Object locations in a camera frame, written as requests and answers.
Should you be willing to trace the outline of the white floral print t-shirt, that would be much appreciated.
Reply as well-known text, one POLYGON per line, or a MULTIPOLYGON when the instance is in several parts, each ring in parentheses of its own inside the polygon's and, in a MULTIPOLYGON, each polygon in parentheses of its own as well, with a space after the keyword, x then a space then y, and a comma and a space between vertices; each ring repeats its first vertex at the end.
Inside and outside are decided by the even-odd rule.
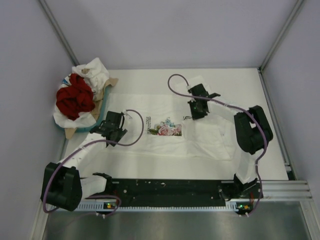
POLYGON ((130 156, 154 156, 159 158, 198 158, 213 161, 237 159, 239 146, 235 138, 235 126, 228 120, 209 113, 199 120, 192 120, 188 98, 170 92, 165 79, 148 79, 141 84, 141 92, 111 92, 107 110, 120 112, 132 109, 124 128, 128 130, 121 143, 132 146, 115 146, 110 152, 130 156))

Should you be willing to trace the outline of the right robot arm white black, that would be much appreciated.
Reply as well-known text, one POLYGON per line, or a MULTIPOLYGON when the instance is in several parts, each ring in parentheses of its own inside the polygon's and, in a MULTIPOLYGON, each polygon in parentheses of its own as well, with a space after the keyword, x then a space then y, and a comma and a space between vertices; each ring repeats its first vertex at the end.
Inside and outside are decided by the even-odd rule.
POLYGON ((214 114, 234 125, 235 139, 239 146, 236 150, 239 166, 233 177, 232 194, 245 198, 260 178, 258 162, 274 137, 263 108, 255 105, 245 110, 217 100, 216 97, 220 95, 209 94, 201 83, 187 86, 187 92, 192 97, 188 104, 194 121, 199 122, 208 114, 214 114))

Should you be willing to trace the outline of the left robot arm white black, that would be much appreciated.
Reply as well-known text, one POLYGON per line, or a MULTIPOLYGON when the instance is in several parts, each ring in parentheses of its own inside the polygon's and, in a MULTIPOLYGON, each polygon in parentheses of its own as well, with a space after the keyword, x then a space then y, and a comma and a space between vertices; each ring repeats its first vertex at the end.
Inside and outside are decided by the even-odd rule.
POLYGON ((101 150, 114 147, 127 133, 124 122, 123 113, 108 111, 106 119, 89 131, 73 153, 45 167, 40 197, 44 212, 50 212, 47 204, 74 211, 83 199, 96 194, 106 199, 113 194, 112 177, 108 174, 96 172, 87 177, 82 174, 101 150))

